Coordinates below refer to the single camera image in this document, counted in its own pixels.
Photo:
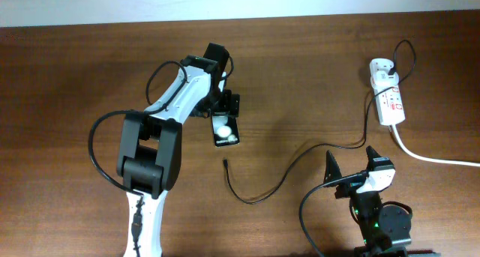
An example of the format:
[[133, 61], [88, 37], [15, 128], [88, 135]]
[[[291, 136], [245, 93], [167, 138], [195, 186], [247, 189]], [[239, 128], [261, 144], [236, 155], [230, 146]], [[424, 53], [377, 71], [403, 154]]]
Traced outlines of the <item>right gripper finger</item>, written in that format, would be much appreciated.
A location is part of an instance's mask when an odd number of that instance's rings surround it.
[[325, 158], [325, 174], [323, 183], [327, 187], [336, 187], [338, 181], [342, 178], [340, 167], [332, 152], [326, 152]]
[[382, 165], [383, 158], [377, 153], [377, 151], [372, 146], [367, 146], [366, 148], [367, 153], [367, 170], [373, 171], [378, 166]]

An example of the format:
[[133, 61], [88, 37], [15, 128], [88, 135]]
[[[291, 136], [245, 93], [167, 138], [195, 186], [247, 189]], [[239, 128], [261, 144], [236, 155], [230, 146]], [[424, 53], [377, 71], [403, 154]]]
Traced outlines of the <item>black smartphone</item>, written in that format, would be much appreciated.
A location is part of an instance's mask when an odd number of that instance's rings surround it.
[[240, 143], [237, 120], [229, 116], [213, 116], [211, 118], [214, 145], [217, 148]]

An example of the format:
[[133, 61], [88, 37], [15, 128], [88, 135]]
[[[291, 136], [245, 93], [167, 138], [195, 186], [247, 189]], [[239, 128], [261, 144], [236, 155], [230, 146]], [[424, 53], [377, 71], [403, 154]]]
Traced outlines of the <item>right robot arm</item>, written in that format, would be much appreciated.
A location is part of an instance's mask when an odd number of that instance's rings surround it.
[[360, 228], [362, 247], [355, 256], [406, 256], [412, 243], [412, 208], [400, 202], [383, 202], [380, 193], [392, 185], [396, 173], [393, 162], [366, 148], [366, 169], [343, 176], [330, 151], [326, 152], [324, 182], [334, 187], [336, 199], [349, 199], [349, 212]]

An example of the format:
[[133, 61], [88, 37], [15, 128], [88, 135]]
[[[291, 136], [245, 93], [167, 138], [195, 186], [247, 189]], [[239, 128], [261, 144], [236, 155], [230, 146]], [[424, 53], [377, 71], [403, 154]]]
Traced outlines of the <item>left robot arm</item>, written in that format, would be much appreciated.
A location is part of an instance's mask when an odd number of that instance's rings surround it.
[[210, 43], [204, 55], [178, 62], [177, 77], [158, 100], [138, 115], [125, 116], [117, 173], [129, 205], [126, 256], [162, 254], [164, 203], [179, 176], [186, 120], [210, 118], [218, 148], [240, 142], [240, 96], [226, 87], [231, 61], [224, 46]]

